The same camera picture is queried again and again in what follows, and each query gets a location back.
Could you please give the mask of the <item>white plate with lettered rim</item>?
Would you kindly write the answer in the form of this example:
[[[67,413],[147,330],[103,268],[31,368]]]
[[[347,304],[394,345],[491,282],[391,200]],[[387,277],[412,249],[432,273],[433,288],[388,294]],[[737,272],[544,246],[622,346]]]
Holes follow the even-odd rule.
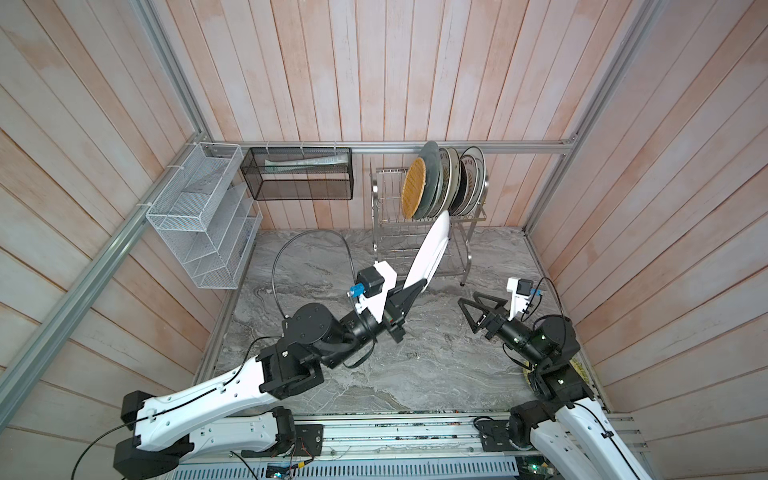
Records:
[[[429,284],[432,280],[449,243],[450,215],[443,211],[435,220],[419,248],[405,279],[404,288],[421,280]]]

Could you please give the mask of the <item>orange woven plate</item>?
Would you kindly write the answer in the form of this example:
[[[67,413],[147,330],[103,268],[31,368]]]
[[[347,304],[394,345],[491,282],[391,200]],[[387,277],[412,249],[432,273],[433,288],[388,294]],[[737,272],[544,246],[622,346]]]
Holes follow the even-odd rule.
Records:
[[[408,168],[401,191],[401,208],[405,219],[413,219],[426,188],[426,163],[416,158]]]

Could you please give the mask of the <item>dark blue oval plate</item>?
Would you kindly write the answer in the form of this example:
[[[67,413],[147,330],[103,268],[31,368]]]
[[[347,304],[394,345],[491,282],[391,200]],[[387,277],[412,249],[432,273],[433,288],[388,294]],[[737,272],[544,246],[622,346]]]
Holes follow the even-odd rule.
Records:
[[[468,173],[467,173],[467,166],[466,166],[466,156],[462,156],[459,160],[459,184],[456,191],[456,196],[454,197],[454,200],[451,204],[450,212],[453,216],[458,216],[460,207],[464,201],[464,198],[466,196],[466,191],[468,188]]]

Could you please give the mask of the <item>light green flower plate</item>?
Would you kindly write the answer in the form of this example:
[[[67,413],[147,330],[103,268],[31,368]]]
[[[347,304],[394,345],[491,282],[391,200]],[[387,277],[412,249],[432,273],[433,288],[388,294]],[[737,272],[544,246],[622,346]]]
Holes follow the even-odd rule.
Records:
[[[450,155],[445,148],[439,148],[438,153],[439,153],[440,166],[441,166],[440,183],[439,183],[439,190],[434,199],[433,207],[430,210],[430,215],[432,217],[439,216],[441,212],[445,209],[445,202],[447,199],[448,190],[449,190],[450,181],[451,181]]]

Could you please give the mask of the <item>sunburst plate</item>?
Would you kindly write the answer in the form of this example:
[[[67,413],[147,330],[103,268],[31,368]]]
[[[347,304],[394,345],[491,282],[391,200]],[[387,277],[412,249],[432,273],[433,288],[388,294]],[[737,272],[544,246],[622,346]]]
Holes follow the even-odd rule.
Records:
[[[449,179],[442,209],[449,211],[459,184],[459,156],[453,147],[444,148],[449,162]]]
[[[462,161],[467,172],[467,188],[465,192],[465,198],[463,207],[460,210],[461,215],[468,215],[472,209],[472,205],[475,202],[474,196],[478,190],[481,174],[481,163],[477,157],[470,153],[462,157]]]

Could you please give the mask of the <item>grey green plain plate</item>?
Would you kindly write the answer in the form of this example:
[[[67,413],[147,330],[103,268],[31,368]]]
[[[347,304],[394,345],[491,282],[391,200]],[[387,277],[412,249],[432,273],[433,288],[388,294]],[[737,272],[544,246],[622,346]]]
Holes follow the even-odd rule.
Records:
[[[413,216],[417,220],[425,218],[432,208],[442,175],[439,147],[435,141],[428,141],[421,149],[419,155],[425,163],[426,175],[424,191]]]

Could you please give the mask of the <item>white plate with black emblem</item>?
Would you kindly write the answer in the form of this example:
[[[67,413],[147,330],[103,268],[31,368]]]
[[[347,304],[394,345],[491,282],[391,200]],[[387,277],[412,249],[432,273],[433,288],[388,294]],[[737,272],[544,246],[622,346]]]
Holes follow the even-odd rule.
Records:
[[[479,147],[477,147],[477,146],[470,146],[467,150],[464,151],[462,156],[470,154],[470,153],[474,154],[477,157],[477,159],[479,160],[479,162],[481,163],[481,174],[480,174],[480,181],[479,181],[479,185],[478,185],[478,190],[477,190],[477,192],[475,193],[475,196],[474,196],[475,202],[472,205],[472,209],[470,210],[469,214],[475,209],[476,205],[480,201],[480,197],[481,197],[482,193],[485,190],[485,183],[486,183],[486,178],[487,178],[487,166],[486,166],[486,161],[485,161],[485,157],[484,157],[484,154],[483,154],[482,150]]]

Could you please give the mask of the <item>cream floral plate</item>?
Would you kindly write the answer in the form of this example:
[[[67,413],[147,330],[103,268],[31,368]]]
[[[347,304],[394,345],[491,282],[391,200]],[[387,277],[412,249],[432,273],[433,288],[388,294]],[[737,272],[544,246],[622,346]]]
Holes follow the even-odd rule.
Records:
[[[448,153],[452,162],[452,170],[454,175],[453,192],[451,195],[451,203],[449,204],[448,211],[451,215],[455,215],[458,211],[458,207],[462,202],[462,196],[466,191],[466,172],[457,150],[455,148],[449,147]]]

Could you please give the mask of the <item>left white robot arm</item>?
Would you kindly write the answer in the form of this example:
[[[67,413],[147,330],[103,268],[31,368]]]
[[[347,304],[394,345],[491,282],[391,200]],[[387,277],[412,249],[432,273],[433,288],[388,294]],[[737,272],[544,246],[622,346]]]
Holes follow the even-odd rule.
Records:
[[[292,414],[279,401],[322,384],[325,368],[345,364],[383,332],[401,341],[405,317],[427,284],[380,281],[374,296],[360,295],[342,319],[320,303],[305,304],[284,320],[275,344],[231,371],[166,396],[127,394],[121,420],[132,435],[116,446],[115,470],[150,479],[206,453],[296,448]]]

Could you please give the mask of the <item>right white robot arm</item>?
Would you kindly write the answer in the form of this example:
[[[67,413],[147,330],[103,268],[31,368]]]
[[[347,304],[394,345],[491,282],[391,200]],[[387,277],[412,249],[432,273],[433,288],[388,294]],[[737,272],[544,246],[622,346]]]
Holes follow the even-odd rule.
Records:
[[[487,418],[477,430],[483,449],[536,451],[561,479],[648,479],[650,474],[612,426],[572,358],[580,350],[571,320],[545,315],[532,326],[502,298],[476,292],[458,305],[474,333],[498,338],[526,362],[536,396],[510,410],[507,422]]]

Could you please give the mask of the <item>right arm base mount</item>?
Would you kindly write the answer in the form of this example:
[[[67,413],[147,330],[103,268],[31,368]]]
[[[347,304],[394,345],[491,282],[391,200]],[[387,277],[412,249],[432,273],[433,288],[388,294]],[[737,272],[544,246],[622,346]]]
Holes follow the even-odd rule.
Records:
[[[484,452],[528,451],[533,448],[532,431],[546,421],[554,421],[554,404],[538,400],[513,407],[508,420],[477,416],[473,427],[480,435]]]

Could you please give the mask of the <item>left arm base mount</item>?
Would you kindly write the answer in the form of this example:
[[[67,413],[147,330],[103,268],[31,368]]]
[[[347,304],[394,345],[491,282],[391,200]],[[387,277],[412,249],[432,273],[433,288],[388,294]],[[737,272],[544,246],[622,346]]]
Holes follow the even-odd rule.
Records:
[[[253,417],[253,424],[265,430],[265,438],[271,440],[267,446],[251,443],[240,453],[245,458],[277,457],[279,455],[321,454],[324,426],[319,423],[297,424],[292,412],[284,407],[274,409]]]

